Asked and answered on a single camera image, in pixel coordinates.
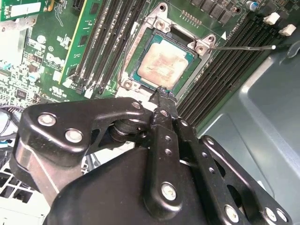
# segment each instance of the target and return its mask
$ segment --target white connector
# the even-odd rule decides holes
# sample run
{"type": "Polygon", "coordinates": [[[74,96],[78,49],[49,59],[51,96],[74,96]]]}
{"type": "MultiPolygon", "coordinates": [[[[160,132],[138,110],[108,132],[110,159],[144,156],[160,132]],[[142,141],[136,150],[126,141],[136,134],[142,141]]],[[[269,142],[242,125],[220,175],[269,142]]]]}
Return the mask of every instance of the white connector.
{"type": "Polygon", "coordinates": [[[279,31],[279,33],[283,36],[291,36],[293,32],[296,30],[296,27],[292,24],[287,25],[282,30],[279,31]]]}
{"type": "Polygon", "coordinates": [[[263,21],[266,23],[266,24],[269,24],[269,25],[274,25],[277,20],[280,18],[280,15],[278,13],[272,13],[271,15],[265,17],[263,19],[263,21]]]}

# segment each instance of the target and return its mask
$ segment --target surface-mount component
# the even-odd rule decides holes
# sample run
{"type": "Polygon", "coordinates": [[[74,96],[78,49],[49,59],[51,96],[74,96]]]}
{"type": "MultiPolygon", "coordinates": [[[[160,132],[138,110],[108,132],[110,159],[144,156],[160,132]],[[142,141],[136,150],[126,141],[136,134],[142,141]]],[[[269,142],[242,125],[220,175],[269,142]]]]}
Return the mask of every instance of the surface-mount component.
{"type": "Polygon", "coordinates": [[[17,98],[25,100],[27,97],[27,92],[21,90],[21,89],[17,89],[16,95],[17,98]]]}
{"type": "Polygon", "coordinates": [[[203,2],[203,0],[191,0],[191,3],[197,7],[199,7],[202,2],[203,2]]]}
{"type": "Polygon", "coordinates": [[[274,25],[279,18],[280,18],[280,15],[278,13],[272,13],[271,15],[265,17],[263,19],[263,21],[266,24],[274,25]]]}
{"type": "Polygon", "coordinates": [[[224,10],[218,20],[222,24],[226,24],[230,20],[231,17],[232,17],[232,14],[230,12],[224,10]]]}
{"type": "Polygon", "coordinates": [[[280,30],[279,33],[284,36],[291,36],[295,30],[296,27],[293,24],[289,24],[286,27],[284,27],[282,30],[280,30]]]}
{"type": "Polygon", "coordinates": [[[201,9],[204,11],[204,12],[210,12],[211,8],[214,6],[214,2],[212,0],[206,0],[203,5],[201,6],[201,9]]]}
{"type": "Polygon", "coordinates": [[[294,3],[292,1],[287,1],[287,3],[285,4],[285,9],[286,10],[291,10],[292,7],[294,6],[294,3]]]}
{"type": "Polygon", "coordinates": [[[218,19],[219,16],[221,15],[222,11],[223,11],[223,8],[222,8],[221,6],[219,6],[219,5],[216,5],[216,6],[213,8],[213,10],[211,11],[210,15],[211,15],[212,17],[218,19]]]}
{"type": "Polygon", "coordinates": [[[247,1],[246,8],[252,12],[256,11],[258,8],[258,3],[255,1],[247,1]]]}
{"type": "Polygon", "coordinates": [[[0,21],[47,12],[50,4],[49,0],[0,0],[0,21]]]}
{"type": "Polygon", "coordinates": [[[143,58],[137,74],[142,81],[172,89],[188,66],[186,52],[162,40],[153,43],[143,58]]]}

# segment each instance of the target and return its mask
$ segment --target mounting hole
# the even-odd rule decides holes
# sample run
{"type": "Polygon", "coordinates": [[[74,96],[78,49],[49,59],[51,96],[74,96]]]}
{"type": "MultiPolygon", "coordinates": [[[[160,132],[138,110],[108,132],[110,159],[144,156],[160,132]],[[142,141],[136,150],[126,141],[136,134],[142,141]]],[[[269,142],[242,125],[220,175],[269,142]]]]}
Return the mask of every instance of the mounting hole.
{"type": "Polygon", "coordinates": [[[165,136],[165,139],[169,142],[172,140],[168,135],[165,136]]]}
{"type": "Polygon", "coordinates": [[[188,126],[188,123],[185,121],[185,120],[181,120],[181,123],[182,123],[182,125],[184,125],[184,126],[188,126]]]}
{"type": "Polygon", "coordinates": [[[213,42],[214,40],[215,40],[214,37],[209,37],[209,38],[208,38],[208,41],[209,41],[209,42],[213,42]]]}
{"type": "Polygon", "coordinates": [[[169,149],[165,149],[165,154],[170,156],[170,155],[172,155],[172,151],[169,149]]]}
{"type": "Polygon", "coordinates": [[[137,102],[133,102],[133,103],[131,103],[131,105],[132,105],[134,108],[136,108],[136,109],[140,109],[140,108],[141,108],[140,104],[138,104],[137,102]]]}
{"type": "Polygon", "coordinates": [[[214,170],[212,167],[208,168],[208,170],[209,170],[212,174],[215,174],[215,170],[214,170]]]}
{"type": "Polygon", "coordinates": [[[160,5],[159,9],[160,9],[160,11],[164,12],[165,11],[165,5],[160,5]]]}
{"type": "Polygon", "coordinates": [[[208,142],[209,144],[211,144],[211,145],[213,145],[213,144],[214,144],[213,140],[212,140],[212,139],[210,139],[209,137],[207,137],[207,138],[206,138],[206,140],[207,140],[207,142],[208,142]]]}
{"type": "Polygon", "coordinates": [[[241,8],[236,8],[235,13],[240,13],[241,12],[241,8]]]}
{"type": "Polygon", "coordinates": [[[160,113],[163,114],[165,117],[169,116],[169,114],[165,110],[161,110],[160,113]]]}

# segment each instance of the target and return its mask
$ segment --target green pcb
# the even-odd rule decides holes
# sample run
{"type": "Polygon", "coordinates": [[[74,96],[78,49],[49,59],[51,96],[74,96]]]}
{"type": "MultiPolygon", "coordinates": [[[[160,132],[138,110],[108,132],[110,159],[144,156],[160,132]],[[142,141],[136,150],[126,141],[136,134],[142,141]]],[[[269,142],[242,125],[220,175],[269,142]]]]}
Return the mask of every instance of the green pcb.
{"type": "MultiPolygon", "coordinates": [[[[174,23],[199,38],[214,34],[218,46],[223,46],[226,43],[248,13],[244,0],[235,1],[234,7],[221,6],[222,10],[230,14],[230,18],[227,22],[220,22],[211,15],[211,12],[192,5],[188,0],[149,0],[145,3],[142,13],[137,19],[137,30],[141,28],[145,17],[161,2],[168,5],[168,18],[174,23]]],[[[35,2],[29,0],[27,3],[40,3],[41,8],[45,8],[50,4],[49,1],[38,0],[35,0],[35,2]]],[[[18,4],[20,4],[18,0],[2,1],[1,19],[6,18],[3,14],[5,7],[18,4]]],[[[0,94],[3,103],[25,107],[40,102],[40,98],[49,102],[88,100],[84,93],[76,91],[78,85],[76,81],[69,86],[65,85],[65,82],[72,69],[74,70],[81,63],[101,7],[102,0],[86,0],[81,12],[78,12],[73,9],[72,1],[60,0],[54,2],[51,12],[39,14],[35,26],[27,32],[23,64],[9,67],[9,63],[5,63],[2,66],[2,69],[5,68],[4,72],[0,73],[0,94]],[[33,76],[38,77],[35,82],[28,79],[33,76]],[[17,90],[27,93],[26,96],[20,99],[17,90]]],[[[128,74],[135,71],[135,66],[141,59],[153,31],[153,29],[147,29],[141,38],[127,66],[126,72],[128,74]]],[[[98,98],[107,98],[116,94],[116,76],[120,71],[123,57],[124,53],[121,54],[104,93],[97,96],[98,98]]],[[[190,64],[182,78],[175,85],[173,89],[175,93],[178,93],[186,83],[199,62],[200,59],[197,58],[190,64]]]]}
{"type": "Polygon", "coordinates": [[[47,12],[54,0],[1,0],[0,21],[47,12]]]}

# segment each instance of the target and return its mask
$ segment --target ram slot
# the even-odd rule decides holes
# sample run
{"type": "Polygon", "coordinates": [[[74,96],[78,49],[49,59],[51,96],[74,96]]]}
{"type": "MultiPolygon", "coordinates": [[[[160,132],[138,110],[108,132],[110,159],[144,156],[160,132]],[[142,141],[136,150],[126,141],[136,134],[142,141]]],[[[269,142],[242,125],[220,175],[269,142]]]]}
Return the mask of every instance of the ram slot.
{"type": "Polygon", "coordinates": [[[131,16],[128,17],[129,20],[127,21],[126,27],[121,28],[117,31],[117,37],[120,41],[117,43],[117,45],[114,46],[115,50],[112,51],[112,54],[110,56],[110,58],[112,58],[112,61],[108,66],[108,70],[104,75],[102,75],[103,68],[100,68],[100,70],[98,70],[98,75],[102,75],[102,77],[98,80],[97,86],[99,94],[102,94],[104,92],[109,80],[112,78],[115,67],[120,59],[120,56],[122,55],[122,51],[126,47],[126,42],[130,37],[132,26],[134,22],[138,19],[146,2],[146,0],[140,0],[133,4],[132,10],[130,12],[131,16]]]}
{"type": "MultiPolygon", "coordinates": [[[[246,18],[226,46],[262,46],[282,40],[257,17],[246,18]]],[[[263,52],[220,51],[178,106],[181,117],[197,127],[233,86],[245,75],[263,52]]]]}
{"type": "Polygon", "coordinates": [[[84,75],[83,79],[81,80],[81,84],[83,84],[84,86],[88,86],[93,79],[93,70],[95,69],[96,63],[99,59],[98,56],[100,55],[101,50],[105,45],[105,42],[103,40],[113,26],[113,21],[120,8],[120,4],[122,4],[122,2],[118,0],[112,0],[109,4],[107,16],[104,19],[102,28],[97,35],[96,41],[92,44],[92,48],[94,48],[94,51],[90,53],[90,56],[87,59],[86,66],[84,68],[84,75]]]}
{"type": "Polygon", "coordinates": [[[89,41],[87,43],[86,49],[84,51],[83,57],[81,59],[81,62],[77,68],[76,71],[76,77],[78,80],[86,80],[89,76],[88,74],[85,74],[85,68],[88,61],[88,58],[90,54],[92,53],[92,50],[94,49],[95,42],[99,37],[99,32],[102,30],[103,24],[105,22],[105,18],[107,15],[107,12],[109,10],[109,5],[111,2],[108,2],[107,0],[104,0],[102,3],[102,7],[96,17],[95,25],[93,27],[93,30],[91,32],[89,41]]]}

